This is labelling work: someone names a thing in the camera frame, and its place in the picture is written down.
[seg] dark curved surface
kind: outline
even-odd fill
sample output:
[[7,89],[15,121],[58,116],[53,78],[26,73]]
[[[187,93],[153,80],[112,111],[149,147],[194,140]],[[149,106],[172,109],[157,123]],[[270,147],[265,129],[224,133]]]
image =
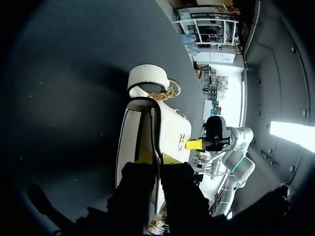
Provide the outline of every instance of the dark curved surface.
[[[237,212],[280,183],[292,180],[292,200],[298,199],[297,195],[303,196],[300,199],[304,202],[314,197],[309,194],[314,188],[314,153],[270,135],[266,127],[273,120],[315,126],[314,44],[307,33],[309,25],[302,24],[311,20],[310,15],[296,10],[295,3],[287,2],[284,7],[281,1],[261,1],[256,31],[245,55],[249,67],[246,126],[252,128],[256,139],[249,154],[257,170],[236,194]],[[269,156],[278,165],[271,165],[265,154],[259,154],[269,149],[274,150]]]
[[0,74],[3,177],[50,231],[56,227],[31,206],[26,186],[40,185],[71,220],[88,206],[106,209],[134,66],[155,64],[179,81],[180,97],[167,103],[186,114],[193,137],[204,99],[154,0],[46,0],[25,16]]

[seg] screw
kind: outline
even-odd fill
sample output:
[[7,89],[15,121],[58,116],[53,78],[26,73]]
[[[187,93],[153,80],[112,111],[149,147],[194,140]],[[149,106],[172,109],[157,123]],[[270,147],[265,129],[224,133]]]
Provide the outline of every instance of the screw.
[[289,168],[289,171],[290,172],[293,172],[295,170],[295,166],[291,166],[290,168]]

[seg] gold chain strap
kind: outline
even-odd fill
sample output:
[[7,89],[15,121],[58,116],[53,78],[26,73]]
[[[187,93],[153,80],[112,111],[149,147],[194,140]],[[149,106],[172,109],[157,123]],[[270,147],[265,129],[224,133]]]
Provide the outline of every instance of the gold chain strap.
[[161,91],[161,92],[151,92],[149,93],[148,97],[153,98],[157,101],[166,101],[169,98],[175,97],[175,90],[173,87],[169,87],[168,90],[166,91]]
[[[153,99],[155,99],[157,101],[163,102],[163,101],[166,101],[169,98],[173,98],[173,97],[178,96],[181,93],[181,90],[182,90],[181,86],[174,79],[169,79],[169,81],[176,85],[177,92],[174,90],[174,88],[172,86],[170,86],[165,91],[161,90],[161,92],[151,92],[151,93],[148,94],[148,97],[153,98]],[[186,116],[183,113],[181,113],[180,110],[174,109],[174,111],[177,114],[179,114],[180,116],[182,116],[182,117],[184,117],[186,119]]]

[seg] gray wall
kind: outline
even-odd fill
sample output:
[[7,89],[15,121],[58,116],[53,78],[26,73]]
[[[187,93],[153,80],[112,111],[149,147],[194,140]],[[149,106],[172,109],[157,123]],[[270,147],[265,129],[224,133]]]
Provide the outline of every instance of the gray wall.
[[[245,55],[246,126],[254,132],[256,143],[249,149],[256,170],[243,189],[236,193],[233,209],[239,212],[258,200],[264,193],[296,174],[291,192],[294,194],[314,166],[314,154],[297,144],[269,134],[271,121],[314,126],[314,72],[307,48],[282,12],[270,1],[261,4],[260,16],[252,43]],[[309,115],[302,116],[307,110]],[[278,162],[271,165],[259,150],[273,149],[270,155]],[[299,167],[296,173],[290,166]]]

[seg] white shelving unit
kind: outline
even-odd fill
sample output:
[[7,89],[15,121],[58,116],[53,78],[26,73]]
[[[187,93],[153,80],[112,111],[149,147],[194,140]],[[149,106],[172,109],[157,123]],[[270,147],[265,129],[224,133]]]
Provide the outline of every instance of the white shelving unit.
[[240,43],[236,36],[238,23],[235,20],[204,18],[184,19],[176,21],[180,24],[184,33],[193,33],[197,36],[196,44],[200,49],[219,51],[220,49],[235,50]]

